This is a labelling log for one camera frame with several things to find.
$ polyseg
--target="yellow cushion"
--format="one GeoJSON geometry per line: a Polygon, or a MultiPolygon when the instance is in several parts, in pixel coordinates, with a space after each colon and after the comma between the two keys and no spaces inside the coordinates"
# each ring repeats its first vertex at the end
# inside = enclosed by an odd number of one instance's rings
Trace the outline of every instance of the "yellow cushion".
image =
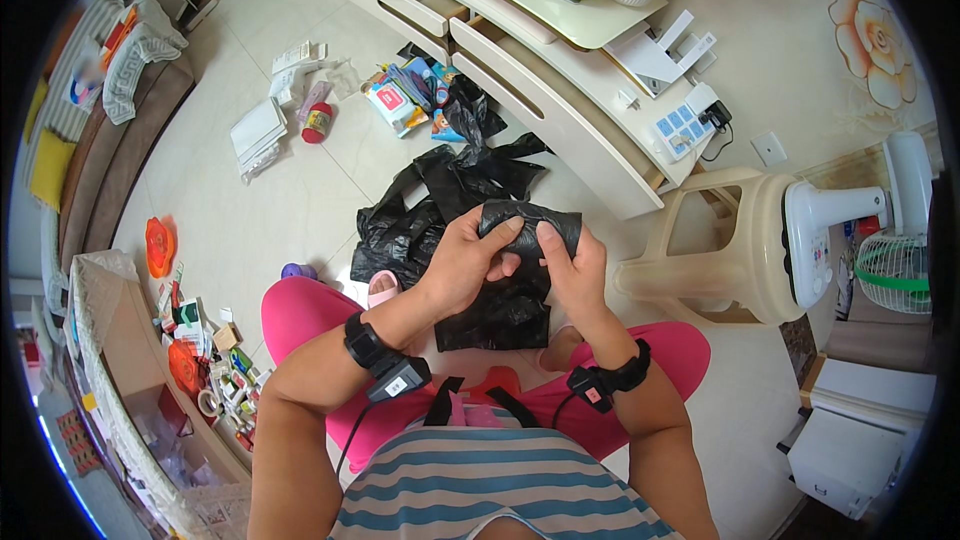
{"type": "Polygon", "coordinates": [[[47,81],[40,78],[36,82],[36,88],[33,90],[33,99],[30,101],[30,110],[27,111],[27,120],[23,123],[23,142],[30,144],[30,135],[34,133],[34,124],[37,122],[37,112],[41,110],[43,100],[47,98],[47,90],[50,86],[47,81]]]}
{"type": "Polygon", "coordinates": [[[70,157],[73,156],[77,144],[57,138],[48,129],[40,132],[38,142],[36,160],[33,163],[33,177],[30,178],[30,192],[59,213],[66,169],[70,165],[70,157]]]}

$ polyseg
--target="beige stool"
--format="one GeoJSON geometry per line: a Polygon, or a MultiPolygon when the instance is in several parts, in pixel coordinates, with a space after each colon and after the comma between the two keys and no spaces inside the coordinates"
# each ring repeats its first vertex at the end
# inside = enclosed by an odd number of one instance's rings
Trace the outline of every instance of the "beige stool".
{"type": "Polygon", "coordinates": [[[783,201],[792,175],[769,175],[750,167],[699,173],[663,197],[642,257],[623,260],[614,287],[634,300],[660,306],[694,325],[780,325],[804,310],[793,300],[786,273],[783,201]],[[700,192],[718,213],[722,248],[668,256],[667,245],[684,196],[700,192]],[[726,301],[726,310],[689,306],[681,299],[726,301]]]}

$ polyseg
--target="hand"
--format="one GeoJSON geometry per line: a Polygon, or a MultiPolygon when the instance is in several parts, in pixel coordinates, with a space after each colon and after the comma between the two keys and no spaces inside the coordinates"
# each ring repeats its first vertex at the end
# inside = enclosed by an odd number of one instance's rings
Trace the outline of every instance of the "hand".
{"type": "Polygon", "coordinates": [[[550,272],[559,304],[582,334],[592,322],[610,311],[603,296],[607,282],[607,247],[584,225],[577,242],[577,254],[571,260],[564,239],[546,221],[536,224],[536,241],[545,257],[540,259],[540,264],[546,265],[550,272]]]}
{"type": "Polygon", "coordinates": [[[471,306],[486,279],[497,282],[514,275],[520,255],[502,253],[523,229],[523,217],[507,219],[480,237],[477,228],[483,205],[460,215],[447,226],[430,266],[414,286],[437,308],[437,321],[462,313],[471,306]]]}

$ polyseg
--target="black shoulder strap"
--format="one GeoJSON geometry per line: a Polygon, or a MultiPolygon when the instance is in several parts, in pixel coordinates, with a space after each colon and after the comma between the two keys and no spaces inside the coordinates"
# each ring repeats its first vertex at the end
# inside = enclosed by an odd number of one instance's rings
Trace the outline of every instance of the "black shoulder strap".
{"type": "Polygon", "coordinates": [[[423,420],[424,426],[446,426],[450,421],[450,412],[453,411],[453,404],[450,402],[450,392],[460,390],[460,385],[464,382],[463,378],[449,377],[443,380],[443,383],[437,390],[437,397],[430,404],[430,410],[426,411],[426,419],[423,420]]]}
{"type": "Polygon", "coordinates": [[[524,428],[543,427],[540,425],[540,422],[537,421],[537,417],[530,412],[529,408],[524,406],[522,402],[511,396],[510,392],[500,386],[486,390],[486,396],[496,401],[500,407],[509,411],[510,415],[516,417],[516,420],[519,421],[520,425],[524,428]]]}

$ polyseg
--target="black wristband device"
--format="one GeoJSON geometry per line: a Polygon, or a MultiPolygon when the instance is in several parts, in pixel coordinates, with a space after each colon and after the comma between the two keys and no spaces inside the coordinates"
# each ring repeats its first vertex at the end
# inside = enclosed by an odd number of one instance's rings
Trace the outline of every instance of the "black wristband device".
{"type": "Polygon", "coordinates": [[[360,312],[347,318],[343,328],[346,352],[376,380],[366,390],[369,402],[385,401],[430,383],[430,367],[426,360],[385,346],[374,326],[360,322],[360,312]]]}
{"type": "Polygon", "coordinates": [[[629,392],[647,379],[650,345],[643,338],[637,338],[636,345],[640,348],[639,356],[632,357],[619,369],[603,369],[596,365],[574,367],[566,379],[566,387],[595,410],[606,414],[614,407],[610,399],[614,392],[629,392]]]}

